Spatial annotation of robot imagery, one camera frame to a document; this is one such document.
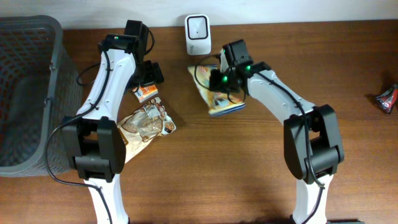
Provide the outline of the small orange box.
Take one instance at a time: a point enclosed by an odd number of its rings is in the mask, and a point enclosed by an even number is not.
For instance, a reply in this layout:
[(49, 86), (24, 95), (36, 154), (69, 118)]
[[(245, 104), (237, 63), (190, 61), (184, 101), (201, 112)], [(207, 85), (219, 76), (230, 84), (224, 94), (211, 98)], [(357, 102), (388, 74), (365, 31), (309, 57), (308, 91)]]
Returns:
[(140, 103), (148, 100), (149, 98), (158, 94), (158, 89), (155, 85), (146, 86), (146, 87), (136, 87), (132, 89), (132, 93), (136, 96)]

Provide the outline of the yellow chip bag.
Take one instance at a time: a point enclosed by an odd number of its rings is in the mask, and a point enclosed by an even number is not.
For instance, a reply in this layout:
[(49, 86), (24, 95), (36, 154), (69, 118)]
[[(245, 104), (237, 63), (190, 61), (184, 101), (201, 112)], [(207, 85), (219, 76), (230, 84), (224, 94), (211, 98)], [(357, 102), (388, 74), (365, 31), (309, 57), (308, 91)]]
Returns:
[(194, 65), (188, 67), (201, 97), (208, 105), (209, 115), (221, 116), (243, 109), (246, 105), (239, 98), (208, 90), (211, 71), (215, 69), (216, 65), (198, 65), (196, 70)]

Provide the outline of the beige brown snack pouch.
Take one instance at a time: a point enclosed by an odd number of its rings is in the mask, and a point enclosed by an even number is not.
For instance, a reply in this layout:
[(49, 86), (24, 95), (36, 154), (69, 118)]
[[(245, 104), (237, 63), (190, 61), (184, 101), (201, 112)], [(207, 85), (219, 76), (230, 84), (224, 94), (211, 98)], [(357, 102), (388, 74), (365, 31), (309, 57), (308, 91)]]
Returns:
[(177, 129), (159, 97), (149, 100), (138, 110), (123, 118), (117, 127), (126, 146), (126, 164), (154, 138), (166, 136)]

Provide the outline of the red black snack packet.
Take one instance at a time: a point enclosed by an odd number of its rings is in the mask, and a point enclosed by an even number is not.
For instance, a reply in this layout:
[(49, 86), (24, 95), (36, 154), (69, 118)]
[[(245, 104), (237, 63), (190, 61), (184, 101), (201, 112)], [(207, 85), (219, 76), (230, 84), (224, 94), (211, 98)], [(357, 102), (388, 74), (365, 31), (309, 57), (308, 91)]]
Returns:
[(392, 101), (392, 92), (394, 89), (394, 85), (392, 85), (388, 90), (386, 90), (383, 94), (378, 95), (376, 97), (376, 103), (379, 107), (386, 113), (391, 114), (392, 109), (396, 103)]

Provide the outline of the blue liquid bottle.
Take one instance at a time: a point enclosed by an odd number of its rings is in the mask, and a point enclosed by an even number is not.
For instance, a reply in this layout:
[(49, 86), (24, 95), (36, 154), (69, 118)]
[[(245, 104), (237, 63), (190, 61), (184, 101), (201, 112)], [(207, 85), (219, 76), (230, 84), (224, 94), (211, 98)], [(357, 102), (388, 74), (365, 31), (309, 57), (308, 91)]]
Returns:
[(395, 102), (397, 100), (398, 95), (398, 84), (394, 84), (394, 89), (392, 92), (392, 101)]

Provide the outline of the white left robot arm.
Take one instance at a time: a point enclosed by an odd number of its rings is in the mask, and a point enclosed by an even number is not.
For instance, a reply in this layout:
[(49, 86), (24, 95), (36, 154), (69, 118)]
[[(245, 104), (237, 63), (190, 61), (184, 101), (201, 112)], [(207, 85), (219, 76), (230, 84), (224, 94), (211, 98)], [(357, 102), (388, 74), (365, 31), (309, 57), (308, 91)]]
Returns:
[(125, 91), (164, 82), (159, 64), (144, 59), (149, 40), (154, 36), (141, 21), (128, 20), (123, 34), (108, 34), (87, 99), (60, 126), (69, 166), (89, 189), (98, 223), (130, 222), (120, 186), (126, 145), (116, 120)]

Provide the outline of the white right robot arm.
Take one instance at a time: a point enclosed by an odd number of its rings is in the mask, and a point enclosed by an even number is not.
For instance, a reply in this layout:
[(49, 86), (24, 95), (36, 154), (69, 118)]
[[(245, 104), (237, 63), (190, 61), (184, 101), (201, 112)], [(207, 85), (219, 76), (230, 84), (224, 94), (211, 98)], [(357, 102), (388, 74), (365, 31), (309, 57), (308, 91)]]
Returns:
[(228, 43), (210, 75), (212, 91), (243, 91), (283, 125), (284, 160), (296, 178), (294, 223), (327, 223), (327, 193), (345, 153), (338, 119), (330, 105), (317, 106), (296, 94), (265, 62), (254, 63), (243, 40)]

